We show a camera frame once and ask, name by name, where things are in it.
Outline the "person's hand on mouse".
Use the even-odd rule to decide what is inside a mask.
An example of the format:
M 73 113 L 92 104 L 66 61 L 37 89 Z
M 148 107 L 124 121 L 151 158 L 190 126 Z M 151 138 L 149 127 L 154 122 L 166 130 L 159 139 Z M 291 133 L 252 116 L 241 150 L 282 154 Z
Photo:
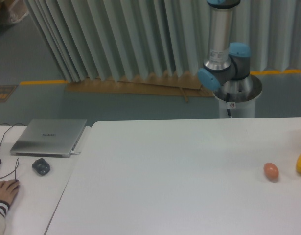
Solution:
M 11 206 L 20 188 L 18 180 L 0 181 L 0 202 Z

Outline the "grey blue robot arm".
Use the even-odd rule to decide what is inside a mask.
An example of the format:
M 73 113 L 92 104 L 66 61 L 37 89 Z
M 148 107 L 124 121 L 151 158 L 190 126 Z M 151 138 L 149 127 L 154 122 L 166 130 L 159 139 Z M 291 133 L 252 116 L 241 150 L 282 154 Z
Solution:
M 230 42 L 233 10 L 238 0 L 209 0 L 210 29 L 207 56 L 198 70 L 201 84 L 225 102 L 247 102 L 262 93 L 262 83 L 250 74 L 251 49 Z

